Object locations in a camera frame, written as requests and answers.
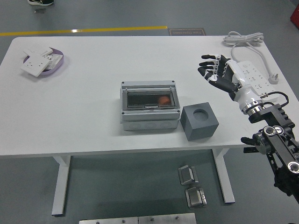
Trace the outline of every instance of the gray cube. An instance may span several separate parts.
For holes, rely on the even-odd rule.
[[[219,125],[208,102],[184,106],[180,121],[188,141],[211,137]]]

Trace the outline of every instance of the gray floor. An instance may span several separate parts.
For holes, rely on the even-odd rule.
[[[0,2],[0,33],[33,30],[168,26],[207,35],[264,33],[274,59],[299,97],[299,30],[290,22],[298,0],[26,0]],[[167,30],[79,35],[168,35]],[[16,36],[0,36],[0,60]],[[83,219],[196,214],[197,223],[299,223],[298,203],[273,187],[261,154],[230,150],[226,165],[236,203],[224,204],[210,150],[101,156],[71,160],[65,214],[51,216],[58,164],[53,158],[0,159],[0,223],[76,224]],[[190,210],[177,169],[196,167],[208,206]]]

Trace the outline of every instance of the white table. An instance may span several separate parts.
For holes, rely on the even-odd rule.
[[[222,36],[18,37],[0,66],[0,156],[53,156],[60,164],[53,215],[63,213],[72,155],[213,149],[225,202],[234,202],[223,156],[244,145],[266,123],[251,124],[228,94],[197,72],[201,55],[230,57]],[[20,69],[23,49],[39,43],[64,53],[64,64],[51,76],[34,77]],[[290,104],[285,111],[299,124],[299,102],[265,44],[267,57]],[[247,48],[235,49],[266,74],[262,59]],[[175,80],[181,108],[209,102],[219,126],[211,138],[187,141],[175,130],[123,131],[120,124],[122,81]],[[294,128],[295,136],[299,130]]]

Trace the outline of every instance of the table leg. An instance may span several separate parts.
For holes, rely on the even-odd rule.
[[[71,156],[54,156],[54,159],[59,163],[59,171],[52,209],[53,216],[62,215],[64,211],[65,192]]]
[[[222,189],[222,194],[225,203],[234,203],[235,198],[230,185],[228,171],[226,170],[223,156],[229,150],[229,148],[213,149],[213,155],[216,163],[218,177]]]

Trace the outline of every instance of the white power cord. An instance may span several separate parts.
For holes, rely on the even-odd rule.
[[[253,47],[251,45],[251,43],[263,43],[263,34],[262,33],[255,33],[255,34],[250,34],[250,35],[241,35],[238,32],[235,31],[231,31],[228,33],[228,36],[226,36],[225,38],[223,38],[223,42],[227,45],[233,45],[230,54],[232,56],[232,59],[239,62],[236,57],[234,56],[233,50],[235,49],[235,47],[237,45],[240,44],[246,44],[249,47],[251,47],[251,49],[256,52],[259,56],[261,56],[261,58],[263,59],[263,62],[266,66],[266,69],[269,73],[269,82],[271,84],[277,84],[278,83],[278,74],[273,74],[269,68],[269,65],[267,63],[267,60],[265,59],[265,56],[263,55],[263,53],[261,51],[259,51],[257,48]]]

